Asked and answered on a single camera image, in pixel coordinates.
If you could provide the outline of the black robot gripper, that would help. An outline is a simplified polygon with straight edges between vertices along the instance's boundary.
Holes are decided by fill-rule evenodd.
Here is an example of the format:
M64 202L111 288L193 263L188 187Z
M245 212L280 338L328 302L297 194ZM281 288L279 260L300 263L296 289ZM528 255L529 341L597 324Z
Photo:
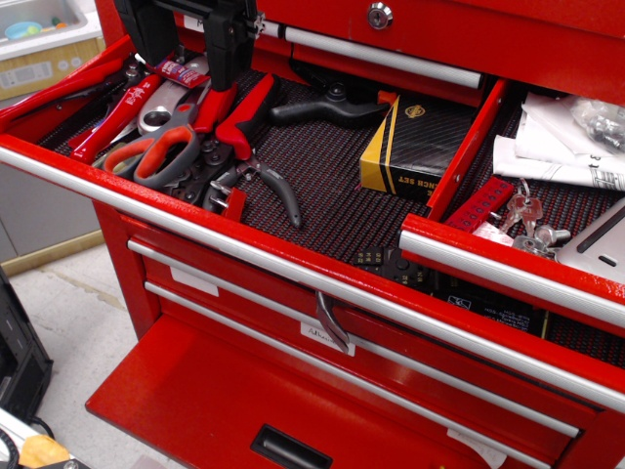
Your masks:
M137 52L158 65L177 46L174 14L201 20L212 88L229 90L236 77L251 66L254 38L263 21L255 1L115 1L114 6L132 37ZM217 24L224 19L226 24Z

